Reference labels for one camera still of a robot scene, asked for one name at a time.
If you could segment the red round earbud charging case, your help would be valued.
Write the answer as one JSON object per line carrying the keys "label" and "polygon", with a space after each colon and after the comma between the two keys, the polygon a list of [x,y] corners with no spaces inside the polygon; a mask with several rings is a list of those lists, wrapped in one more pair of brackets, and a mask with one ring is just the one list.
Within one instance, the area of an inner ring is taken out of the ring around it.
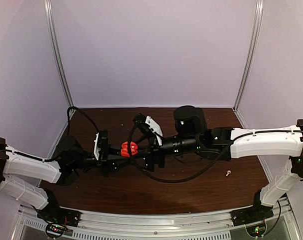
{"label": "red round earbud charging case", "polygon": [[121,145],[120,155],[122,157],[129,158],[130,153],[132,156],[134,156],[134,155],[138,154],[138,152],[139,152],[139,147],[133,141],[131,141],[130,143],[128,141],[126,141]]}

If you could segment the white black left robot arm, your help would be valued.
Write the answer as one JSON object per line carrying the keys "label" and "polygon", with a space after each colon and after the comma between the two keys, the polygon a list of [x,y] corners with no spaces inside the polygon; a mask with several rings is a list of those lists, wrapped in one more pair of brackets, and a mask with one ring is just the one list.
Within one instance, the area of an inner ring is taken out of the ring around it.
{"label": "white black left robot arm", "polygon": [[126,161],[138,152],[138,146],[127,141],[111,147],[104,131],[96,134],[93,152],[85,151],[70,135],[63,138],[56,149],[57,156],[42,158],[7,145],[6,140],[0,137],[0,192],[43,211],[52,222],[59,222],[64,216],[54,193],[33,186],[20,176],[68,186],[78,179],[78,170],[99,169],[106,175],[119,169],[118,161]]}

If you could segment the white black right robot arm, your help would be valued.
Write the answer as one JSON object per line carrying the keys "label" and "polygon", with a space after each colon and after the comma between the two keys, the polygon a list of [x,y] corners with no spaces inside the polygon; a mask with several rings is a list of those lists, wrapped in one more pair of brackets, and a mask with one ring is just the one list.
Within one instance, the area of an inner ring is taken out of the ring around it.
{"label": "white black right robot arm", "polygon": [[248,209],[248,217],[258,221],[279,198],[298,181],[303,181],[303,119],[295,125],[272,129],[243,129],[233,127],[207,127],[204,111],[191,105],[174,110],[173,118],[177,134],[164,137],[161,127],[150,116],[134,117],[134,128],[149,140],[142,151],[147,171],[154,165],[162,167],[165,158],[196,153],[210,160],[212,166],[219,160],[229,161],[250,156],[288,156],[285,166],[273,182],[259,190],[254,203]]}

